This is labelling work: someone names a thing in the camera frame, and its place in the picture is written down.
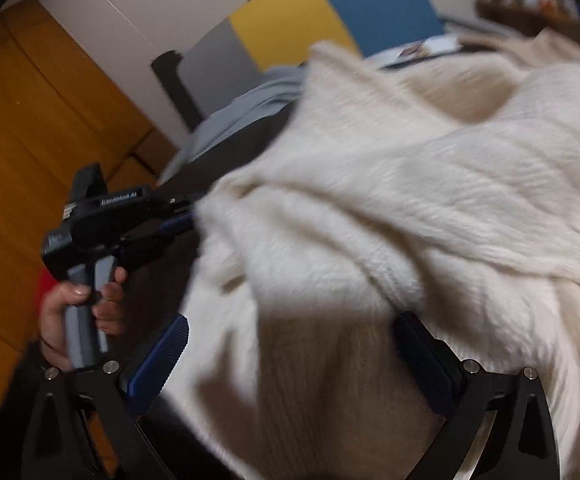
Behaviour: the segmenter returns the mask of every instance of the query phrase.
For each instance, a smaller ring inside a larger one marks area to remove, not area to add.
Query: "blue gripper pad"
[[[414,312],[401,312],[392,330],[399,354],[430,409],[452,416],[464,386],[459,359],[444,341],[432,337]]]
[[[122,389],[132,415],[139,416],[148,411],[183,353],[188,334],[187,319],[177,314],[136,371],[124,381],[126,384]]]

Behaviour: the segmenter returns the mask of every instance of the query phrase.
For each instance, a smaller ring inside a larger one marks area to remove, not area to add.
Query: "gray cloth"
[[[237,97],[229,105],[204,120],[192,134],[189,150],[182,150],[167,165],[160,181],[172,177],[183,164],[195,160],[245,126],[273,116],[301,96],[305,68],[273,66],[263,74],[263,82]]]

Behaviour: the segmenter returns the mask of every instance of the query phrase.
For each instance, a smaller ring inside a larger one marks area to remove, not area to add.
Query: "black sleeve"
[[[154,400],[140,427],[176,478],[235,478],[219,459],[203,447],[164,397],[158,396]]]
[[[30,343],[12,374],[0,407],[0,479],[20,478],[23,439],[34,400],[49,365],[39,344]]]

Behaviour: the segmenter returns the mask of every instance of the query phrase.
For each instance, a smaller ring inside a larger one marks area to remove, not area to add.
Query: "white knit sweater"
[[[199,204],[166,394],[244,478],[409,473],[442,421],[401,309],[461,359],[535,367],[580,478],[580,49],[498,46],[396,73],[315,47],[291,124]]]

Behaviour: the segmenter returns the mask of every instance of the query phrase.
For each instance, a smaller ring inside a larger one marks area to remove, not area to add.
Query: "wooden cabinet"
[[[0,401],[36,330],[44,233],[75,170],[110,185],[152,179],[132,150],[153,126],[36,0],[0,14]]]

